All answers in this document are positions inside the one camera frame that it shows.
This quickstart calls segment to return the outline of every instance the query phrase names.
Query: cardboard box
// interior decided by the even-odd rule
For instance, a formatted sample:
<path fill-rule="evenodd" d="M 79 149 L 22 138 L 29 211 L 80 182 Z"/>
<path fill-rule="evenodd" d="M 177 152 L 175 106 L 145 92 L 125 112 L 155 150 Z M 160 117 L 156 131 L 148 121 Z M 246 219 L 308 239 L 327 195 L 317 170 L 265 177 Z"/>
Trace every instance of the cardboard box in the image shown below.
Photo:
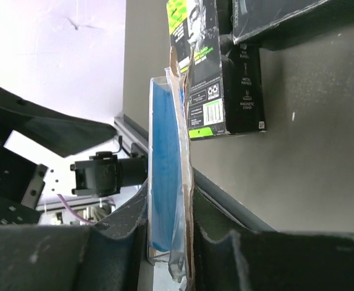
<path fill-rule="evenodd" d="M 233 0 L 233 41 L 278 50 L 354 23 L 354 0 Z"/>
<path fill-rule="evenodd" d="M 233 45 L 231 34 L 219 34 L 229 30 L 231 13 L 230 6 L 218 2 L 219 8 L 215 0 L 167 4 L 170 41 L 182 72 L 191 47 L 195 49 L 188 116 L 191 139 L 266 129 L 259 48 Z"/>

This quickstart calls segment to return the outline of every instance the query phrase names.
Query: product packaging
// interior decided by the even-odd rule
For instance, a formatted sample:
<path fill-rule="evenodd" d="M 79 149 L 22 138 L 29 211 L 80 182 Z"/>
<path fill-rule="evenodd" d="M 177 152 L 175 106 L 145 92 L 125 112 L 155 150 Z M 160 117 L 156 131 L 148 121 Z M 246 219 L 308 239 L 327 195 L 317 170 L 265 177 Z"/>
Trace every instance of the product packaging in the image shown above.
<path fill-rule="evenodd" d="M 235 44 L 278 50 L 354 23 L 354 0 L 233 0 Z"/>
<path fill-rule="evenodd" d="M 230 2 L 169 0 L 172 46 L 181 71 L 195 52 L 188 128 L 191 139 L 265 131 L 259 48 L 233 45 Z"/>
<path fill-rule="evenodd" d="M 149 247 L 169 254 L 173 279 L 187 277 L 191 286 L 193 267 L 192 193 L 187 113 L 190 67 L 186 74 L 170 53 L 166 77 L 150 82 L 149 125 Z"/>

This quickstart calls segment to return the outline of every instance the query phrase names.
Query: gray wall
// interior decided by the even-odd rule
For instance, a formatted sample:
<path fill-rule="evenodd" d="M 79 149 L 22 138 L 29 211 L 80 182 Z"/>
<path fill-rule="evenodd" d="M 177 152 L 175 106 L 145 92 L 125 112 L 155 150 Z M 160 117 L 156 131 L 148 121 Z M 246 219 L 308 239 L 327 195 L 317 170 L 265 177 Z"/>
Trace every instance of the gray wall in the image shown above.
<path fill-rule="evenodd" d="M 145 128 L 164 3 L 127 1 L 124 113 Z M 262 50 L 261 67 L 267 133 L 193 142 L 193 165 L 274 228 L 354 232 L 354 26 Z"/>

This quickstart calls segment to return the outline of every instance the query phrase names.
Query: white ceiling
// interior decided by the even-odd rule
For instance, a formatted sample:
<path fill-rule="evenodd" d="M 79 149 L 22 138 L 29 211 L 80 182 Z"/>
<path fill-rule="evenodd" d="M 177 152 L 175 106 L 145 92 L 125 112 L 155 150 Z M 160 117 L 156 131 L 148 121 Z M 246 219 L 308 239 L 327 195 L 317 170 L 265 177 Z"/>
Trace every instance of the white ceiling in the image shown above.
<path fill-rule="evenodd" d="M 111 122 L 122 112 L 124 28 L 125 0 L 0 0 L 0 86 Z"/>

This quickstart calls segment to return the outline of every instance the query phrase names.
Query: green label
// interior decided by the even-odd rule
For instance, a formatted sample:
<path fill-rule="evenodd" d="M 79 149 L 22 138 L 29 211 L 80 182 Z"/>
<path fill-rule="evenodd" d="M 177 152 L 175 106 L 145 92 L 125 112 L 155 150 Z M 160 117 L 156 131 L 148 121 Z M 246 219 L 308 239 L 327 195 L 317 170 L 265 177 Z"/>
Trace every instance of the green label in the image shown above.
<path fill-rule="evenodd" d="M 207 103 L 207 104 L 204 104 L 204 106 L 211 106 L 211 105 L 213 105 L 213 104 L 216 104 L 216 103 L 219 103 L 220 102 L 220 99 L 217 99 L 217 100 L 215 100 L 215 101 L 212 101 L 212 102 L 209 102 L 209 103 Z"/>
<path fill-rule="evenodd" d="M 169 33 L 172 34 L 187 19 L 187 0 L 169 0 L 167 17 L 169 19 Z"/>
<path fill-rule="evenodd" d="M 210 52 L 213 51 L 213 47 L 204 47 L 200 50 L 200 52 L 195 53 L 195 61 L 198 61 L 199 59 L 205 57 L 208 55 Z"/>
<path fill-rule="evenodd" d="M 189 130 L 189 137 L 190 138 L 203 138 L 205 136 L 212 136 L 212 135 L 213 135 L 213 132 L 210 127 Z"/>

